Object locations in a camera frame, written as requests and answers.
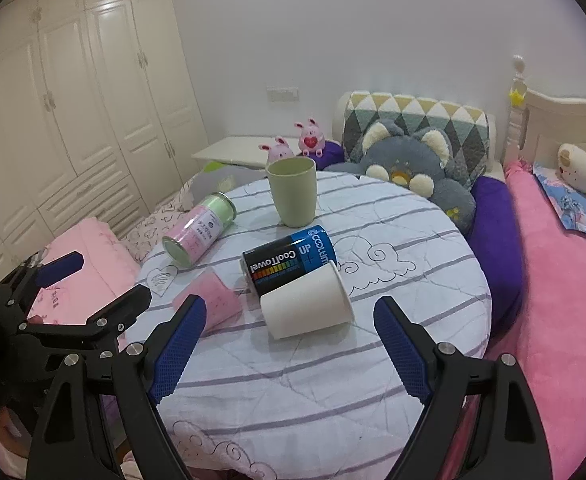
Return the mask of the green plastic cup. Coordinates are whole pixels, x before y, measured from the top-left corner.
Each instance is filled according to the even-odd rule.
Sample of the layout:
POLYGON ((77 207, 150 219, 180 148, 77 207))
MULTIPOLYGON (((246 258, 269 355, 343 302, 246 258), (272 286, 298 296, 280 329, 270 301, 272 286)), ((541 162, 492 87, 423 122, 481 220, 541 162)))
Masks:
POLYGON ((289 228, 310 224, 315 218, 317 205, 315 162, 307 157, 283 158, 268 165, 266 174, 273 203, 283 224, 289 228))

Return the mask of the white paper cup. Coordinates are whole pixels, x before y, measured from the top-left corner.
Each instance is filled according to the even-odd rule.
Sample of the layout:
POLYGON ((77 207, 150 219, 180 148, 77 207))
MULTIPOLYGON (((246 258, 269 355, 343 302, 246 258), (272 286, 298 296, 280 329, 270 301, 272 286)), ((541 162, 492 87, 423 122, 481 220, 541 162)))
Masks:
POLYGON ((261 297, 261 313, 276 340, 351 323, 351 300, 333 261, 261 297))

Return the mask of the pink folded quilt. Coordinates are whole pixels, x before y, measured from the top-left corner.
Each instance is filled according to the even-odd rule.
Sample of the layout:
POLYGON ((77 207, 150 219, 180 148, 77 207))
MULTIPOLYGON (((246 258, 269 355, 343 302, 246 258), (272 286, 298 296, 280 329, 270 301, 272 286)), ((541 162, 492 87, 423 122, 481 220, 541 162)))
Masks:
POLYGON ((127 292, 136 281, 139 263, 133 260, 107 223, 90 217, 54 238, 43 261, 70 252, 84 256, 84 266, 58 283, 40 290, 28 318, 46 324, 84 324, 87 318, 127 292))

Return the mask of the heart pattern sheet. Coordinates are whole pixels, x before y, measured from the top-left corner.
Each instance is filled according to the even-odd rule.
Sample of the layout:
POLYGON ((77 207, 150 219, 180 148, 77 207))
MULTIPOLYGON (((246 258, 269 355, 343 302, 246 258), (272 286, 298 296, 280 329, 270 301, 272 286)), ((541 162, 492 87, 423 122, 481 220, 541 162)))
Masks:
POLYGON ((166 204, 158 206, 148 217, 140 220, 120 240, 137 263, 141 263, 162 237, 194 207, 191 192, 193 181, 194 177, 166 204))

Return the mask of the pink sponge block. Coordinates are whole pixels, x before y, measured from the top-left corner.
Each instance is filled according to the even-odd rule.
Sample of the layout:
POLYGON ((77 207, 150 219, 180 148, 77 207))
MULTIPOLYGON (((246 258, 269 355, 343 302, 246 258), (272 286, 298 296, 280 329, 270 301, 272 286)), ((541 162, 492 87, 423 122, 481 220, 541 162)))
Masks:
POLYGON ((239 296, 228 288, 212 269, 197 275, 196 278, 174 298, 173 307, 177 311, 189 295, 201 297, 206 306, 206 323, 204 333, 207 334, 223 322, 230 320, 242 312, 239 296))

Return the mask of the white striped table quilt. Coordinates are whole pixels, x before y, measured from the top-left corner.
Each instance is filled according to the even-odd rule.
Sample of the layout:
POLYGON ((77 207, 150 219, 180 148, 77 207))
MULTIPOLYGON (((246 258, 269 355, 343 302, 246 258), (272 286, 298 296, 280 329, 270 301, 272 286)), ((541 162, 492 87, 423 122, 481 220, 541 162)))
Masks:
POLYGON ((323 172, 317 189, 315 223, 331 238, 353 306, 347 324, 270 336, 241 269, 243 252, 287 235, 263 180, 230 193, 235 222, 192 268, 162 247, 143 259, 138 282, 152 301, 128 341, 169 320, 174 299, 204 270, 215 271, 242 304, 238 316, 199 340, 175 392, 159 404, 190 467, 253 479, 385 477, 422 406, 375 331, 381 297, 392 297, 433 339, 466 356, 485 352, 490 289, 445 212, 406 188, 351 174, 323 172))

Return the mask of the blue cool towel can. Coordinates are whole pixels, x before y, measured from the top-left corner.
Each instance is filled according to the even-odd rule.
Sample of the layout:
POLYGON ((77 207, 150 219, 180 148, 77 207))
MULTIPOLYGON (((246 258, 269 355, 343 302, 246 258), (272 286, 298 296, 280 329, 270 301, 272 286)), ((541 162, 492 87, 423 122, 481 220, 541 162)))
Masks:
POLYGON ((291 283, 332 261, 333 244, 322 226, 310 226, 243 252, 241 264, 258 297, 291 283))

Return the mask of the cream wardrobe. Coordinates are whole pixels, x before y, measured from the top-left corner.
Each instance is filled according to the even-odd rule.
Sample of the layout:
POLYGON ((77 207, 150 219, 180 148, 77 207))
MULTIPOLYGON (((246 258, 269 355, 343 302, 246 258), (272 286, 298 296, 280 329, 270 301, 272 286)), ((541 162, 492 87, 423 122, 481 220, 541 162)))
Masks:
POLYGON ((84 218, 125 235, 207 143, 174 0, 0 1, 0 278, 84 218))

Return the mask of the white side table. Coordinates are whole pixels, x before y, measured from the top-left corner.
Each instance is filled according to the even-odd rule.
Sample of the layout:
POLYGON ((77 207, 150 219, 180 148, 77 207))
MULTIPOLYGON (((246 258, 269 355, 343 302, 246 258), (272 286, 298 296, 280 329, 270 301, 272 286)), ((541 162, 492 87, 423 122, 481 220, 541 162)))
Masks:
POLYGON ((192 158, 201 168, 208 162, 222 162, 227 165, 264 169, 267 164, 267 152, 259 147, 277 144, 276 138, 268 136, 226 136, 194 153, 192 158))

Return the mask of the pink bunny plush front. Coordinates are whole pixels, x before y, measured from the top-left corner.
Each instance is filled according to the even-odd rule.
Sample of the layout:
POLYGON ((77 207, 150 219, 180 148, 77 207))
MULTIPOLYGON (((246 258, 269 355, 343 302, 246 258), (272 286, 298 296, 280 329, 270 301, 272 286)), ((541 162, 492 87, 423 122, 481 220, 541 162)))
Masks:
POLYGON ((287 143, 287 140, 285 140, 282 136, 276 137, 275 144, 259 144, 258 148, 267 153, 267 166, 273 164, 277 160, 295 156, 293 150, 290 148, 290 145, 287 143))

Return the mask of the pink bunny plush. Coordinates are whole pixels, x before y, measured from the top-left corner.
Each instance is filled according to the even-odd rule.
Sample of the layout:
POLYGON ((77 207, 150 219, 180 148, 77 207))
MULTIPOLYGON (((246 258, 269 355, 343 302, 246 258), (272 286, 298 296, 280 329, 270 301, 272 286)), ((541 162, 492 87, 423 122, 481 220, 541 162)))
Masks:
POLYGON ((325 150, 325 135, 314 118, 309 118, 306 124, 297 122, 295 127, 299 128, 299 149, 302 155, 322 157, 325 150))
POLYGON ((287 140, 285 140, 282 136, 276 137, 275 144, 259 144, 258 148, 267 153, 267 166, 273 164, 277 160, 295 156, 293 150, 290 148, 290 145, 287 143, 287 140))

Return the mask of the pink bunny plush back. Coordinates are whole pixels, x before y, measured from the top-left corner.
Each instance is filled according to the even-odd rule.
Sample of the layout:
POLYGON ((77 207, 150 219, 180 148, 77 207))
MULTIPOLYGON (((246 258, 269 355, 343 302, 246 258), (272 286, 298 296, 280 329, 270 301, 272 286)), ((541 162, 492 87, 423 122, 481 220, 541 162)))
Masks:
POLYGON ((299 128, 299 149, 302 155, 322 157, 325 150, 325 135, 314 118, 309 118, 306 124, 297 122, 295 127, 299 128))

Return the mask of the grey cat plush cushion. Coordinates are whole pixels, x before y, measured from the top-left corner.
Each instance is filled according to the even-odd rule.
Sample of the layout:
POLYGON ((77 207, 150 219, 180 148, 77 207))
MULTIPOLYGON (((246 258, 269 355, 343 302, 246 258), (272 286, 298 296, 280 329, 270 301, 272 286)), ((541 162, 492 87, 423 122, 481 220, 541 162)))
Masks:
POLYGON ((367 129, 356 151, 354 162, 327 169, 407 188, 441 208, 462 234, 471 230, 476 200, 454 179, 453 148, 443 130, 408 134, 389 119, 380 119, 367 129))

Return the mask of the triangle pattern pillow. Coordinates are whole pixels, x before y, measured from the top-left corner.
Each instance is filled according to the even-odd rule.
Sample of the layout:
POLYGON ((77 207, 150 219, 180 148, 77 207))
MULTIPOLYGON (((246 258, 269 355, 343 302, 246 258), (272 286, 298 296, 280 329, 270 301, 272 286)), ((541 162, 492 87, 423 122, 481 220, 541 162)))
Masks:
POLYGON ((494 132, 484 110, 389 92, 353 91, 344 98, 337 110, 342 114, 341 143, 349 162, 361 159, 361 139, 368 128, 387 119, 407 134, 425 128, 443 130, 452 146, 453 179, 465 188, 473 188, 478 177, 491 167, 494 132))

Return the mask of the cream bed headboard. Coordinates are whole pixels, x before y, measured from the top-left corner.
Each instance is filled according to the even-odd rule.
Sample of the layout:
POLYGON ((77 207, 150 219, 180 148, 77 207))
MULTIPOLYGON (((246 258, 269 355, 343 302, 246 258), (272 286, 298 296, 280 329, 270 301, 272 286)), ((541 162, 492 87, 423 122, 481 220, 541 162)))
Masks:
POLYGON ((586 151, 586 98, 546 96, 526 83, 522 56, 514 55, 512 65, 510 90, 524 94, 524 102, 518 108, 510 104, 502 166, 521 159, 551 168, 563 143, 586 151))

